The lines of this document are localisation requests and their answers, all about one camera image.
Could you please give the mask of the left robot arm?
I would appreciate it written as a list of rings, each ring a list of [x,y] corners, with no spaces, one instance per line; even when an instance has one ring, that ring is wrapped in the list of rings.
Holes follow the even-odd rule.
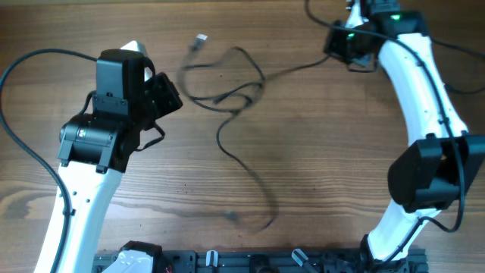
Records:
[[[92,113],[74,115],[62,128],[59,192],[35,270],[88,272],[111,199],[144,130],[183,105],[165,73],[144,52],[104,50],[96,61]]]

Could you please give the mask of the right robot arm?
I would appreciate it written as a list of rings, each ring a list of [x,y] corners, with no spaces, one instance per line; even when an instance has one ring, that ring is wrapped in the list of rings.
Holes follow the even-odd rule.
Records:
[[[433,38],[418,11],[397,1],[350,1],[346,22],[329,26],[324,51],[355,73],[381,68],[405,119],[408,148],[391,164],[391,200],[379,224],[361,242],[361,268],[398,270],[426,224],[452,204],[452,226],[462,225],[465,198],[484,160],[484,138],[472,135],[456,113],[434,61]]]

